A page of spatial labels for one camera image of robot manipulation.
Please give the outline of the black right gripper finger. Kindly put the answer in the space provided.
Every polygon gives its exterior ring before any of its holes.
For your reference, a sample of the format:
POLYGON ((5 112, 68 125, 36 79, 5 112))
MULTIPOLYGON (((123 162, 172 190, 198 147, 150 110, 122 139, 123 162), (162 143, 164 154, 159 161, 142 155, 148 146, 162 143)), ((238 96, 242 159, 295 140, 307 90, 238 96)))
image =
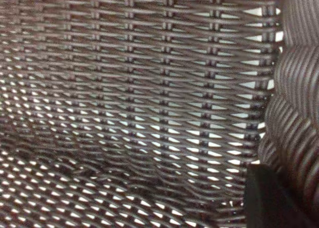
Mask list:
POLYGON ((249 165, 247 168, 244 211, 248 228, 311 226, 311 220, 266 165, 249 165))

